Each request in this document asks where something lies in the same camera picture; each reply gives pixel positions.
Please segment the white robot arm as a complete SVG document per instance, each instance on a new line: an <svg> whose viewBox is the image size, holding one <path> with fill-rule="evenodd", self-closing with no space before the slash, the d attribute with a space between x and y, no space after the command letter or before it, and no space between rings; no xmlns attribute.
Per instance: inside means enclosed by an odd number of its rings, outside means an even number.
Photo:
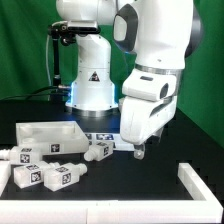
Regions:
<svg viewBox="0 0 224 224"><path fill-rule="evenodd" d="M56 0L62 30L78 44L78 72L70 107L101 113L121 111L121 138L142 159L145 141L160 137L175 114L185 58L198 45L201 22L193 0ZM136 55L134 69L115 101L110 80L111 47L99 35L113 27L119 49Z"/></svg>

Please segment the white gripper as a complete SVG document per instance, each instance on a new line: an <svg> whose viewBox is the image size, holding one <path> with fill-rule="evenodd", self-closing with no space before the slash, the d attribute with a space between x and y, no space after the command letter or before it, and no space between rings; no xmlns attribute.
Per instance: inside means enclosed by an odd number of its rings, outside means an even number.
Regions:
<svg viewBox="0 0 224 224"><path fill-rule="evenodd" d="M169 122L176 111L179 70L134 68L122 86L121 138L134 144L134 157L143 159L145 142Z"/></svg>

